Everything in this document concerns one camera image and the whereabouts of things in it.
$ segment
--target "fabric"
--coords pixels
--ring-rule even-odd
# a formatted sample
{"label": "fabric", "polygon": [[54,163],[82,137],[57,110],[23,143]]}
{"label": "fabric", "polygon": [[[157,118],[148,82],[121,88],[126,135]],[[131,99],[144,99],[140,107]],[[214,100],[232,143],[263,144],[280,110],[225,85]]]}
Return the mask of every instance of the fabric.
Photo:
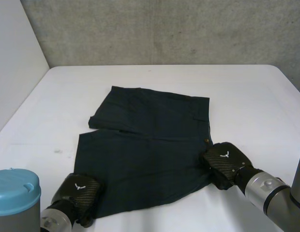
{"label": "fabric", "polygon": [[81,134],[75,173],[105,183],[95,218],[175,202],[210,183],[209,99],[112,87]]}

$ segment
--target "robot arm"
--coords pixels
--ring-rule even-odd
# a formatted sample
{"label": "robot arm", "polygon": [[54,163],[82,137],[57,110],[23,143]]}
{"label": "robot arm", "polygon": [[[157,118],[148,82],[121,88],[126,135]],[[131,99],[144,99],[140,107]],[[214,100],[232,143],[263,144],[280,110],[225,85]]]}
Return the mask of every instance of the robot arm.
{"label": "robot arm", "polygon": [[246,198],[285,232],[300,232],[300,161],[292,187],[255,169],[231,143],[215,144],[202,156],[218,189],[236,185]]}

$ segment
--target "gray concrete wall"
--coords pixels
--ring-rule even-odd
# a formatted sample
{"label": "gray concrete wall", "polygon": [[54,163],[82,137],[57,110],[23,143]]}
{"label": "gray concrete wall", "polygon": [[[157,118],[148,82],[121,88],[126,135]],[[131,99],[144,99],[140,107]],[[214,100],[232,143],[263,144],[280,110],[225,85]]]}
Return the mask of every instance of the gray concrete wall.
{"label": "gray concrete wall", "polygon": [[300,90],[300,0],[22,0],[50,67],[271,64]]}

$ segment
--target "white wall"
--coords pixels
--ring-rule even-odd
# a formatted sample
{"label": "white wall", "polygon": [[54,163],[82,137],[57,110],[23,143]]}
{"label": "white wall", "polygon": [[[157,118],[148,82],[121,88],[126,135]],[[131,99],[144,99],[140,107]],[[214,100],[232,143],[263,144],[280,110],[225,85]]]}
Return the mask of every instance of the white wall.
{"label": "white wall", "polygon": [[49,66],[19,0],[0,0],[0,130]]}

